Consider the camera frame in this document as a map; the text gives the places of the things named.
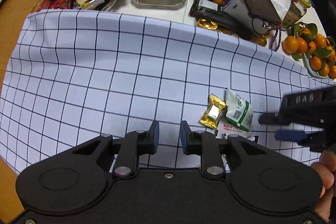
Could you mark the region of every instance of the green stripe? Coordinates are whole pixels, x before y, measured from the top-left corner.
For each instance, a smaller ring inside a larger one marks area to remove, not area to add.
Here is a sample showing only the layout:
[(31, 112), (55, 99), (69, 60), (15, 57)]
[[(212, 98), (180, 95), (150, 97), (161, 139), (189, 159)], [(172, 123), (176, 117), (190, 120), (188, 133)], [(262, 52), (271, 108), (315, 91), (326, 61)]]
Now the green stripe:
[(238, 123), (242, 123), (242, 121), (244, 120), (245, 115), (246, 115), (246, 113), (247, 113), (247, 110), (249, 109), (249, 105), (250, 105), (249, 102), (248, 102), (248, 101), (245, 101), (245, 103), (246, 103), (246, 105), (245, 105), (245, 109), (244, 109), (244, 111), (243, 111), (243, 115), (240, 117)]

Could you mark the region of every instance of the wooden floor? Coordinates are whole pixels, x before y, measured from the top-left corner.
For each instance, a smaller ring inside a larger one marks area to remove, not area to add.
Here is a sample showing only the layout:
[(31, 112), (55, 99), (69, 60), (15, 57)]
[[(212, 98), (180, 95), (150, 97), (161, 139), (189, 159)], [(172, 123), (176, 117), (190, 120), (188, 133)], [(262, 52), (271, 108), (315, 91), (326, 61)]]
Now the wooden floor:
[[(36, 0), (3, 0), (0, 4), (0, 89), (22, 24), (36, 4)], [(0, 219), (5, 223), (23, 210), (15, 192), (15, 180), (16, 174), (0, 159)]]

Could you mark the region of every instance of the white tablecloth with black grid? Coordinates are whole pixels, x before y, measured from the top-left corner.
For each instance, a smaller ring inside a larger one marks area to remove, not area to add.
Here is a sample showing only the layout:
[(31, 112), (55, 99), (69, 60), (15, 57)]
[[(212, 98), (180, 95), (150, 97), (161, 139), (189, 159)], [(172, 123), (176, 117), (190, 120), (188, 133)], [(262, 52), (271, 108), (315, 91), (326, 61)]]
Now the white tablecloth with black grid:
[[(226, 88), (251, 102), (259, 143), (310, 164), (318, 153), (279, 142), (279, 126), (262, 126), (284, 94), (334, 85), (311, 78), (289, 58), (236, 37), (125, 14), (43, 10), (29, 15), (9, 60), (0, 99), (0, 155), (17, 172), (101, 133), (124, 137), (160, 121), (157, 154), (141, 166), (195, 167), (179, 125), (191, 129), (208, 94)], [(288, 128), (316, 128), (292, 124)]]

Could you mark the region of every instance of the screw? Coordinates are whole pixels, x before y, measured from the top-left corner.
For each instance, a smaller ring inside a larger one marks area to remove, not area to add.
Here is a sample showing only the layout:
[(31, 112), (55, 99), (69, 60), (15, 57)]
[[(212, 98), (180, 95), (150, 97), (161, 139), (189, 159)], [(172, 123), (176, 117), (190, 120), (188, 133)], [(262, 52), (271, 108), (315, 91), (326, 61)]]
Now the screw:
[(131, 169), (127, 166), (119, 166), (117, 167), (114, 172), (119, 176), (127, 176), (131, 173)]
[(167, 173), (167, 174), (165, 174), (165, 177), (168, 178), (168, 179), (171, 179), (173, 176), (174, 176), (174, 175), (171, 174), (171, 173)]
[(210, 166), (207, 168), (207, 172), (211, 175), (220, 175), (221, 173), (224, 172), (224, 169), (222, 167), (219, 166)]

